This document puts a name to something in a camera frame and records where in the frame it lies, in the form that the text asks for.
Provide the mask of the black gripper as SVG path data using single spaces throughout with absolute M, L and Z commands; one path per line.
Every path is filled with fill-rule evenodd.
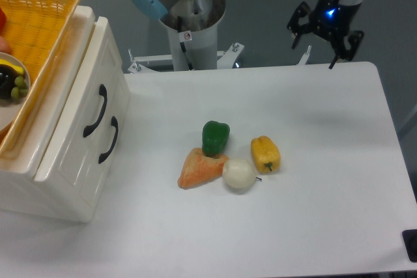
M 352 61 L 364 39 L 363 31 L 352 31 L 348 34 L 354 7 L 343 5 L 342 0 L 318 0 L 310 12 L 311 9 L 305 1 L 293 12 L 287 24 L 287 29 L 293 36 L 291 49 L 296 48 L 301 36 L 306 33 L 308 23 L 300 24 L 300 20 L 310 14 L 309 21 L 313 24 L 314 34 L 329 41 L 335 53 L 328 68 L 333 69 L 338 61 Z

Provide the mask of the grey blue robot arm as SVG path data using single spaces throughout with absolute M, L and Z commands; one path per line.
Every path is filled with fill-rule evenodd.
M 218 24 L 225 14 L 225 0 L 131 0 L 144 15 L 165 27 L 173 60 L 180 70 L 218 68 Z M 338 61 L 351 61 L 364 38 L 364 32 L 353 31 L 351 22 L 363 0 L 318 0 L 315 8 L 305 2 L 293 12 L 287 29 L 296 47 L 307 34 L 328 42 Z

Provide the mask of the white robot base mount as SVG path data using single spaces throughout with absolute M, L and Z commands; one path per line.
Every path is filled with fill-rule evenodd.
M 132 0 L 167 31 L 175 71 L 228 69 L 238 66 L 244 45 L 218 50 L 218 25 L 225 15 L 225 0 L 179 0 L 168 9 L 159 0 Z

